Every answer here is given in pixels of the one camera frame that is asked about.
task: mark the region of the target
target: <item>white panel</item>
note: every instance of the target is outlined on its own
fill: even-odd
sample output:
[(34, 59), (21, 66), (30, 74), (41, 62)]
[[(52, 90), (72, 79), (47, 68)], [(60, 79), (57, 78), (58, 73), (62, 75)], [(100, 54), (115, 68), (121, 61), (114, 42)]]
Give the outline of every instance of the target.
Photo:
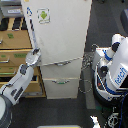
[(62, 84), (61, 81), (55, 83), (56, 79), (46, 80), (44, 79), (44, 86), (47, 95), (47, 99), (62, 99), (62, 98), (77, 98), (79, 79), (66, 79), (69, 82)]
[[(27, 16), (27, 7), (32, 11), (32, 20), (37, 43), (42, 52), (42, 64), (51, 64), (78, 57), (84, 53), (92, 0), (22, 0), (29, 35), (32, 32)], [(48, 8), (50, 23), (40, 24), (38, 9)]]
[(41, 66), (42, 78), (80, 78), (82, 59), (68, 62)]

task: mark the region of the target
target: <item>robot body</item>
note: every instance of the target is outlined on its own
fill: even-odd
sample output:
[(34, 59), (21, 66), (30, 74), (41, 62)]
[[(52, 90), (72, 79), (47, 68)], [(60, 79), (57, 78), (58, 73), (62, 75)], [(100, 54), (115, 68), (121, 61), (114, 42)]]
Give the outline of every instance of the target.
[(94, 92), (102, 102), (113, 104), (128, 91), (128, 38), (115, 34), (112, 46), (97, 48), (93, 60)]

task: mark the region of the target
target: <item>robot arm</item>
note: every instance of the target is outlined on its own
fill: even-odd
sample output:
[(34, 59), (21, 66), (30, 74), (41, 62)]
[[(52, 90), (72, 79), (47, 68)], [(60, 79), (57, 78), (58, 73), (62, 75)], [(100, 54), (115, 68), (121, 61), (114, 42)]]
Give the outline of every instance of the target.
[(30, 51), (26, 56), (26, 64), (19, 66), (17, 74), (0, 89), (0, 128), (8, 128), (11, 123), (11, 107), (15, 105), (22, 96), (25, 89), (32, 80), (34, 67), (40, 61), (39, 49)]
[(17, 103), (32, 80), (34, 70), (27, 65), (20, 65), (17, 74), (0, 89), (0, 94), (7, 97), (13, 105)]

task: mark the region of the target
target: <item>black base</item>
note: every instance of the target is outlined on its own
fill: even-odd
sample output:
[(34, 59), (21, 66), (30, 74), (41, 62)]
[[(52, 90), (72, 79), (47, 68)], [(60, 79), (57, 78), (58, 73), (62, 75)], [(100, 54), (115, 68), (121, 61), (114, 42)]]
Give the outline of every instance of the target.
[(92, 71), (92, 85), (93, 85), (93, 94), (96, 98), (96, 100), (103, 106), (105, 107), (114, 107), (117, 106), (119, 101), (118, 100), (112, 100), (112, 101), (107, 101), (104, 99), (97, 91), (96, 85), (95, 85), (95, 77), (94, 77), (94, 71)]

